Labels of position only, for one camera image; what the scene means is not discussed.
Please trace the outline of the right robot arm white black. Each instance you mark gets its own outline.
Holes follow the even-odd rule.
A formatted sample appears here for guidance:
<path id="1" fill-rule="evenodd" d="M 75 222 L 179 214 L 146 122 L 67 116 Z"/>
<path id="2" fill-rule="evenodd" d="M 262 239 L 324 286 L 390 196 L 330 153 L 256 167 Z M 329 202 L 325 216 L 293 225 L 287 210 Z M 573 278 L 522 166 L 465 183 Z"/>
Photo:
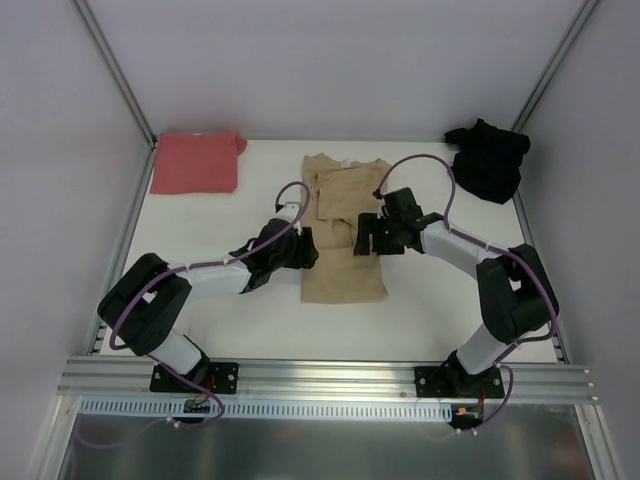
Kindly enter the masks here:
<path id="1" fill-rule="evenodd" d="M 447 217 L 426 214 L 405 187 L 382 195 L 377 213 L 361 213 L 356 256 L 402 255 L 412 249 L 456 267 L 477 283 L 482 323 L 438 367 L 414 370 L 420 398 L 500 398 L 498 365 L 543 326 L 557 328 L 559 303 L 534 247 L 488 244 Z"/>

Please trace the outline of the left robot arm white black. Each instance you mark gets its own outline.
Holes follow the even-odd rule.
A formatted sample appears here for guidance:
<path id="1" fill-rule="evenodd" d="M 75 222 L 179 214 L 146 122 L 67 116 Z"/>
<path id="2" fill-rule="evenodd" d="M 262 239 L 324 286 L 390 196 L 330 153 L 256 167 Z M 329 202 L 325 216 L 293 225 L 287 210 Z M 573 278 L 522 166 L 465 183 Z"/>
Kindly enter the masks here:
<path id="1" fill-rule="evenodd" d="M 309 226 L 273 218 L 221 260 L 172 265 L 155 253 L 142 255 L 101 300 L 97 314 L 111 328 L 111 350 L 149 357 L 163 375 L 196 391 L 213 368 L 207 354 L 175 328 L 187 302 L 253 292 L 275 271 L 310 269 L 318 258 Z"/>

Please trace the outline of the beige t shirt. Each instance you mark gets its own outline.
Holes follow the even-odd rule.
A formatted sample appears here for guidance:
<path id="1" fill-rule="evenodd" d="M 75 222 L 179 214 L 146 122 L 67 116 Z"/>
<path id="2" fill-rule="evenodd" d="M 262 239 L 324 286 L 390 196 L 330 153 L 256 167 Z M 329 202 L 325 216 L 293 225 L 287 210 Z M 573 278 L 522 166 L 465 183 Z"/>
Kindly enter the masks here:
<path id="1" fill-rule="evenodd" d="M 306 156 L 302 179 L 311 203 L 302 218 L 319 253 L 313 268 L 303 272 L 302 301 L 312 304 L 353 304 L 388 296 L 377 256 L 353 254 L 358 216 L 377 213 L 373 196 L 390 164 L 383 159 L 346 164 L 321 153 Z"/>

